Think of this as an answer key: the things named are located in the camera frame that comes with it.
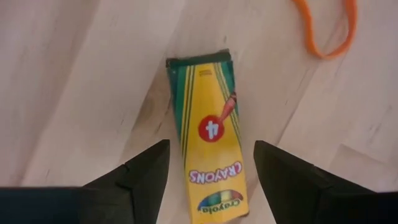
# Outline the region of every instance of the red circle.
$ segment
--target red circle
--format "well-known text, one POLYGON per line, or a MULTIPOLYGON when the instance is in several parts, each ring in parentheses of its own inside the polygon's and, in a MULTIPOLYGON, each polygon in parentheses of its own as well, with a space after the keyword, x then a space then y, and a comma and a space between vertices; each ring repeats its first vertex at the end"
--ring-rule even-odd
POLYGON ((209 115, 200 121, 199 136, 206 142, 217 142, 224 135, 224 125, 215 115, 209 115))

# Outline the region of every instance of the orange rubber band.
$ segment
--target orange rubber band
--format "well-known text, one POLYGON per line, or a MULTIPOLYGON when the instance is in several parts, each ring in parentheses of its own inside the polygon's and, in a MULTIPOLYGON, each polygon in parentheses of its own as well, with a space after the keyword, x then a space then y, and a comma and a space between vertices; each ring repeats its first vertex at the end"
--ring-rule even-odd
POLYGON ((306 0, 293 0, 301 15, 304 19, 304 26, 305 26, 305 45, 307 46, 307 50, 311 53, 316 55, 317 57, 323 59, 333 59, 343 53, 345 53, 351 44, 353 43, 353 39, 356 32, 356 21, 357 21, 357 6, 356 0, 344 0, 345 8, 348 18, 348 35, 346 40, 332 53, 323 54, 318 50, 318 47, 315 45, 314 37, 313 37, 313 27, 312 27, 312 16, 310 9, 308 8, 306 0))

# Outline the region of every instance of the crayola crayon box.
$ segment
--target crayola crayon box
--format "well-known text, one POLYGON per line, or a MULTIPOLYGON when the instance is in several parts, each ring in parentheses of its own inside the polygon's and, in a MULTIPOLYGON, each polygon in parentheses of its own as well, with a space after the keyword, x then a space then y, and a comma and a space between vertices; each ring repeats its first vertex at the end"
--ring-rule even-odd
POLYGON ((249 212, 231 55, 166 62, 192 224, 249 212))

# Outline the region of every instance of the light wood floor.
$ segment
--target light wood floor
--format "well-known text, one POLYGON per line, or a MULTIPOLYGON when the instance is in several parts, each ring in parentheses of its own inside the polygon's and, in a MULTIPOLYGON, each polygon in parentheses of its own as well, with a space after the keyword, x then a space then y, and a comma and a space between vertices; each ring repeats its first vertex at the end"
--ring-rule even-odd
MULTIPOLYGON (((308 3, 319 46, 333 49, 347 28, 341 0, 308 3)), ((398 190, 398 1, 358 0, 352 48, 330 61, 306 52, 291 0, 94 5, 17 184, 82 185, 167 138, 169 180, 158 223, 189 223, 165 58, 229 48, 251 208, 231 223, 275 223, 252 158, 257 139, 371 190, 398 190)))

